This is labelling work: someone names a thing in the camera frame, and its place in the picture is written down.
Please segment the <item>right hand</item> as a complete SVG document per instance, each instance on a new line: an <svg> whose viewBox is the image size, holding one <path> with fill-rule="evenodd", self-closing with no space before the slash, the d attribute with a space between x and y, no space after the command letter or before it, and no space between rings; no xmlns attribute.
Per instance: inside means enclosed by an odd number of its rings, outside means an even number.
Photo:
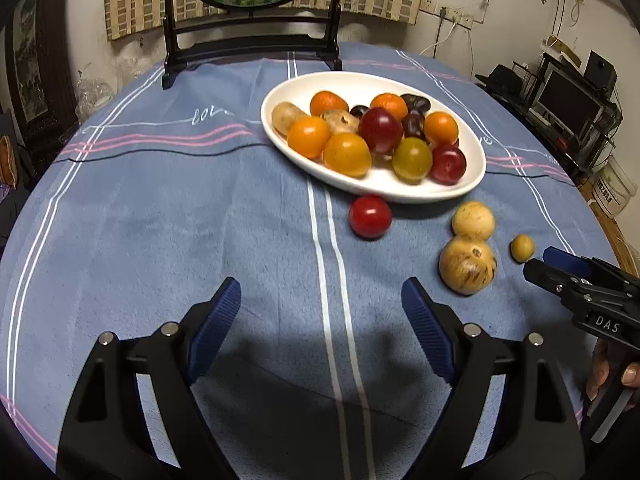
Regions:
<svg viewBox="0 0 640 480"><path fill-rule="evenodd" d="M608 375L612 370L610 356L612 356L613 350L614 344L610 344L604 339L599 339L593 349L591 373L586 387L586 393L590 401L597 397L600 388L608 380ZM639 364L633 362L626 367L620 381L626 387L638 389L640 385L639 372Z"/></svg>

